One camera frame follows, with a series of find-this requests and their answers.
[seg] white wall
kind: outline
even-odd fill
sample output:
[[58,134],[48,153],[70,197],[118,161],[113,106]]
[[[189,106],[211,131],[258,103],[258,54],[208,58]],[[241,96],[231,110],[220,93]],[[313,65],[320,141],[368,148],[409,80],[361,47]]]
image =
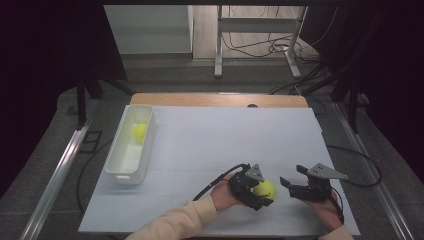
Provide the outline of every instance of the white wall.
[[192,6],[104,8],[121,54],[192,52]]

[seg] tennis ball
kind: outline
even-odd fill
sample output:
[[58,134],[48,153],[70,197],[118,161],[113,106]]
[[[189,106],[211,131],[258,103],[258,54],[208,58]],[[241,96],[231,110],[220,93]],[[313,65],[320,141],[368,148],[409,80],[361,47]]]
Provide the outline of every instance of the tennis ball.
[[146,135],[147,125],[145,123],[139,123],[134,127],[133,135],[135,139],[143,142],[144,135]]
[[252,192],[256,196],[265,197],[271,200],[274,200],[277,196],[277,190],[275,189],[275,185],[268,180],[259,182],[259,185],[252,188]]

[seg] metal frame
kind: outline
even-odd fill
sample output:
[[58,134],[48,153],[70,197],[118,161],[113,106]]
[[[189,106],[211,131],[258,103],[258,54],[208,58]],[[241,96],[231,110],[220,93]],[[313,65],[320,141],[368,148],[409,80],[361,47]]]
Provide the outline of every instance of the metal frame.
[[50,213],[50,210],[56,200],[56,197],[63,185],[68,171],[78,153],[78,149],[84,140],[85,134],[90,127],[91,120],[100,100],[91,100],[87,107],[87,120],[79,130],[75,130],[71,140],[66,147],[46,189],[35,207],[20,239],[37,239],[43,228],[43,225]]
[[[343,109],[343,103],[333,103],[333,107],[335,108],[346,134],[348,135],[348,138],[353,144],[355,150],[365,155],[369,155],[359,135],[356,134],[350,127],[347,120],[347,114]],[[378,173],[374,166],[365,158],[361,158],[361,164],[370,180],[377,181]],[[384,182],[381,181],[380,184],[374,187],[374,189],[399,239],[414,240],[415,238],[409,230],[405,217]]]
[[223,32],[238,33],[292,33],[289,46],[284,48],[290,70],[294,78],[300,78],[300,72],[296,65],[294,46],[299,37],[300,28],[306,12],[305,6],[300,7],[297,19],[263,19],[263,18],[224,18],[222,17],[222,5],[218,6],[218,31],[215,54],[215,77],[222,77],[222,44]]

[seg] wooden floor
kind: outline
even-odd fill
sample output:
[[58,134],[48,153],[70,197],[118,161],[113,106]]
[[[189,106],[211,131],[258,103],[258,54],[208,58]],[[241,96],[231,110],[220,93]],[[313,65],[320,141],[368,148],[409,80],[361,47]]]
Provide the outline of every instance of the wooden floor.
[[[224,17],[238,18],[296,18],[298,16],[299,7],[286,6],[223,6]],[[194,16],[194,59],[214,58],[216,41],[217,41],[217,6],[193,6]],[[286,37],[290,34],[272,33],[223,33],[225,43],[228,46],[244,46],[272,39]],[[279,40],[277,44],[288,44],[289,39]],[[252,58],[244,53],[229,49],[222,41],[222,51],[224,58]],[[298,39],[295,50],[302,48],[302,56],[315,56],[316,52],[312,47]],[[238,48],[251,55],[263,56],[269,53],[269,42],[250,46],[246,48]],[[283,53],[271,54],[265,58],[284,58]]]

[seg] person's hand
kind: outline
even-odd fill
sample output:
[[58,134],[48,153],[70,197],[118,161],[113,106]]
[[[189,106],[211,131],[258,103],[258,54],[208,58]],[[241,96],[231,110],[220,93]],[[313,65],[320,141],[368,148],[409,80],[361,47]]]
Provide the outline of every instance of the person's hand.
[[243,205],[242,202],[233,197],[228,180],[233,176],[229,174],[225,176],[225,180],[219,181],[212,189],[211,197],[217,211],[226,210],[234,205]]
[[[332,197],[337,201],[337,195],[334,191]],[[343,225],[337,215],[336,207],[334,207],[330,200],[327,199],[324,202],[302,201],[314,210],[315,215],[324,225],[327,232],[332,232]]]

